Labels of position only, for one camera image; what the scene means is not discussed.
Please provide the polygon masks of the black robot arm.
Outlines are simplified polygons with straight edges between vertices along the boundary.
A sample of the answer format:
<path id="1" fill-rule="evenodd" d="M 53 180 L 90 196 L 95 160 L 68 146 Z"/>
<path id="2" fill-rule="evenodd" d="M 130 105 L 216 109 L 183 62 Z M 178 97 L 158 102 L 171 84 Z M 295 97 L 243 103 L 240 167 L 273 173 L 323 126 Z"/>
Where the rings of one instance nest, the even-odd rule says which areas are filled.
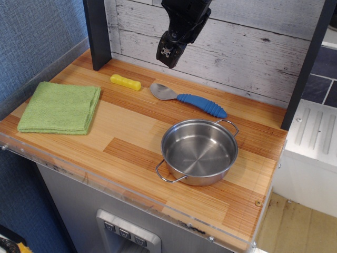
<path id="1" fill-rule="evenodd" d="M 211 1 L 162 1 L 169 27 L 158 44 L 156 59 L 174 68 L 188 44 L 193 44 L 211 15 Z"/>

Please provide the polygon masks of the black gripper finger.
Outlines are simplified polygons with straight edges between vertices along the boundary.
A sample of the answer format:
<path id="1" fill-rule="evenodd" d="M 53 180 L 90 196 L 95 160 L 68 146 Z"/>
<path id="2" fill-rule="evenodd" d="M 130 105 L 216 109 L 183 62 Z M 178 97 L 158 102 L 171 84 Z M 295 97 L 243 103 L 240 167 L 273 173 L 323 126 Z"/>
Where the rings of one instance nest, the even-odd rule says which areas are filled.
<path id="1" fill-rule="evenodd" d="M 163 34 L 156 52 L 156 59 L 162 63 L 169 63 L 174 44 L 169 40 L 167 34 Z"/>
<path id="2" fill-rule="evenodd" d="M 168 57 L 168 66 L 170 69 L 174 68 L 177 65 L 186 47 L 187 47 L 187 44 L 185 43 L 178 43 L 173 46 L 173 48 L 171 49 L 170 55 Z"/>

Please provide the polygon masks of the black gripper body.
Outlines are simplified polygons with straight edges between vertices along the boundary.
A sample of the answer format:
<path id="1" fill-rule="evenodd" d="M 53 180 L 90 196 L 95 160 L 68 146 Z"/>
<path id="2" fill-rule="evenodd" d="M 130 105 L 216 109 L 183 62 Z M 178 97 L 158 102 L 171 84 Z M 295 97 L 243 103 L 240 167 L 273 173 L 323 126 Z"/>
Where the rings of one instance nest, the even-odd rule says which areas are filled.
<path id="1" fill-rule="evenodd" d="M 165 7 L 169 26 L 161 37 L 161 50 L 184 50 L 194 43 L 211 14 L 209 7 Z"/>

